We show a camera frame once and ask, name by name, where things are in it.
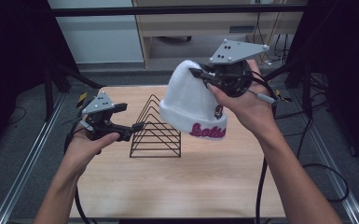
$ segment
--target beanie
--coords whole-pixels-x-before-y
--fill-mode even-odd
[[[200,69],[200,65],[185,60],[173,71],[159,104],[160,116],[178,131],[220,140],[226,135],[227,115],[202,79],[193,77],[189,68]]]

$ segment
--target wooden tabletop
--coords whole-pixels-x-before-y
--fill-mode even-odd
[[[166,86],[105,87],[115,103],[127,103],[112,121],[131,126],[151,94],[163,99]],[[228,110],[221,141],[181,134],[181,157],[130,158],[131,141],[105,148],[79,180],[88,217],[174,218],[255,217],[263,154],[254,136]],[[268,170],[261,201],[262,217],[284,217]],[[75,203],[70,217],[79,217]]]

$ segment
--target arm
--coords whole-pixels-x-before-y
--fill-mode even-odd
[[[250,68],[259,73],[255,61]],[[209,85],[216,101],[230,109],[239,122],[258,140],[279,191],[283,209],[290,223],[342,223],[336,211],[302,168],[277,127],[271,106],[249,92],[230,98],[217,87]],[[259,84],[250,87],[268,94]]]
[[[92,158],[118,138],[118,133],[111,133],[90,141],[85,130],[75,133],[34,223],[68,223],[78,179],[86,171]]]

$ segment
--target wall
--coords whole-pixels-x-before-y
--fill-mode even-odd
[[[132,7],[131,0],[48,0],[51,8]],[[61,17],[57,21],[79,68],[143,63],[134,16]]]

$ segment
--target wire rack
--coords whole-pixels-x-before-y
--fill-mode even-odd
[[[180,158],[181,132],[159,116],[159,98],[151,94],[136,122],[144,128],[133,135],[130,158]]]

